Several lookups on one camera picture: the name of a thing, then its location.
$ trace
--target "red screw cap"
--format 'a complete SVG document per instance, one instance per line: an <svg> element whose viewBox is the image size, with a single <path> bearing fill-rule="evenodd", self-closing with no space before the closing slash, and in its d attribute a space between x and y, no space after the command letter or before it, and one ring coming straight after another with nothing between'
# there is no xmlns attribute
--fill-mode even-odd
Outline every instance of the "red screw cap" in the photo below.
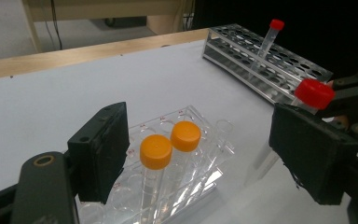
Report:
<svg viewBox="0 0 358 224"><path fill-rule="evenodd" d="M279 31L281 29L283 29L283 26L284 26L284 22L277 20L277 19L272 20L271 23L269 24L270 28L273 28L273 29L279 30Z"/></svg>
<svg viewBox="0 0 358 224"><path fill-rule="evenodd" d="M295 90L295 97L309 106L325 109L335 96L334 91L322 82L305 78Z"/></svg>

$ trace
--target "test tube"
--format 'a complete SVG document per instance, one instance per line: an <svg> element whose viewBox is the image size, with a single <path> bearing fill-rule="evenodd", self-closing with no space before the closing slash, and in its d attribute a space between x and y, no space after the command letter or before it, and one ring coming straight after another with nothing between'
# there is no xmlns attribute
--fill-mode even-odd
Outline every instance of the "test tube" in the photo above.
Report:
<svg viewBox="0 0 358 224"><path fill-rule="evenodd" d="M231 135L233 129L234 125L230 121L220 119L216 122L214 132L210 130L211 133L209 138L211 139L209 139L208 144L205 144L205 155L202 158L202 165L199 170L201 176L199 177L199 181L194 181L192 188L187 191L187 195L185 196L181 208L196 201L201 196L209 177L213 173L216 160L218 160L219 156L225 150L227 139Z"/></svg>
<svg viewBox="0 0 358 224"><path fill-rule="evenodd" d="M295 100L291 105L303 108L311 114L316 114L320 109L325 109L334 98L334 91L322 82L305 78L295 90ZM269 142L261 148L255 161L248 167L245 177L245 186L250 186L261 179L271 169L279 155L272 150Z"/></svg>
<svg viewBox="0 0 358 224"><path fill-rule="evenodd" d="M179 189L186 172L187 162L192 151L200 142L200 128L191 121L179 121L171 133L172 159L165 169L160 196L165 197L158 208L157 223L161 223L171 215L175 203L175 192Z"/></svg>
<svg viewBox="0 0 358 224"><path fill-rule="evenodd" d="M264 37L263 43L260 46L260 49L257 52L257 56L261 59L266 58L266 55L269 53L269 49L271 48L272 44L274 43L275 38L277 37L278 33L281 29L283 29L284 22L274 19L269 24L269 30ZM255 59L252 63L251 69L255 72L257 72L258 68L260 67L260 63L257 62Z"/></svg>
<svg viewBox="0 0 358 224"><path fill-rule="evenodd" d="M141 143L140 160L143 167L141 224L153 223L156 212L164 168L169 164L172 156L170 140L160 134L147 136Z"/></svg>

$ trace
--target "wooden table edge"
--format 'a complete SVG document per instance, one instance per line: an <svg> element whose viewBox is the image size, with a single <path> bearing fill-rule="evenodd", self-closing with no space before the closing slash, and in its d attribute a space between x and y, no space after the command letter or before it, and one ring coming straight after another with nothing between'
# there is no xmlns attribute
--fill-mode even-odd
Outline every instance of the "wooden table edge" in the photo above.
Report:
<svg viewBox="0 0 358 224"><path fill-rule="evenodd" d="M21 74L47 70L77 63L90 62L115 55L157 49L169 45L183 44L206 39L207 29L199 29L169 35L119 41L96 46L38 53L7 59L0 59L0 77L14 77Z"/></svg>

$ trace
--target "orange cap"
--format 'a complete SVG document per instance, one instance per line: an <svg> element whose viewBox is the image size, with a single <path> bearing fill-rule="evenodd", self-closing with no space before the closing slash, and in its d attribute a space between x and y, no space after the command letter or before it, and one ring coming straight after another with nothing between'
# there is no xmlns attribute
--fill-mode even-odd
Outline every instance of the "orange cap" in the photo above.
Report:
<svg viewBox="0 0 358 224"><path fill-rule="evenodd" d="M172 145L168 138L160 134L147 136L141 143L141 163L150 170L161 170L170 163Z"/></svg>
<svg viewBox="0 0 358 224"><path fill-rule="evenodd" d="M172 129L171 143L176 149L190 152L199 145L201 138L200 128L190 121L177 122Z"/></svg>

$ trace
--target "cable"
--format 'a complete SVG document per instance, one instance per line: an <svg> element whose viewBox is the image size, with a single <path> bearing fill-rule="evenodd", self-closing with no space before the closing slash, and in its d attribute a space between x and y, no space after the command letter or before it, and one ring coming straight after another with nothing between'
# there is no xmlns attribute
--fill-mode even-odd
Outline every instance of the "cable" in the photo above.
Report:
<svg viewBox="0 0 358 224"><path fill-rule="evenodd" d="M193 17L194 17L194 5L195 5L195 0L191 2L191 8L189 13L184 16L184 18L186 18L186 21L183 24L183 30L184 31L188 31L191 30L191 27L193 26Z"/></svg>
<svg viewBox="0 0 358 224"><path fill-rule="evenodd" d="M62 42L61 42L61 38L60 38L60 32L58 31L58 24L57 24L57 16L56 16L56 11L55 11L55 5L54 5L54 0L50 0L51 2L51 12L52 12L52 16L53 16L53 23L54 23L54 28L58 37L58 41L60 42L60 49L62 49Z"/></svg>
<svg viewBox="0 0 358 224"><path fill-rule="evenodd" d="M40 0L39 2L40 2L40 7L42 8L42 12L43 12L43 18L45 19L45 26L46 26L46 29L48 30L48 36L50 36L51 45L53 46L53 49L56 50L54 40L53 40L53 36L51 35L51 32L50 32L50 30L48 28L48 19L47 19L47 16L46 16L45 7L43 6L43 0Z"/></svg>

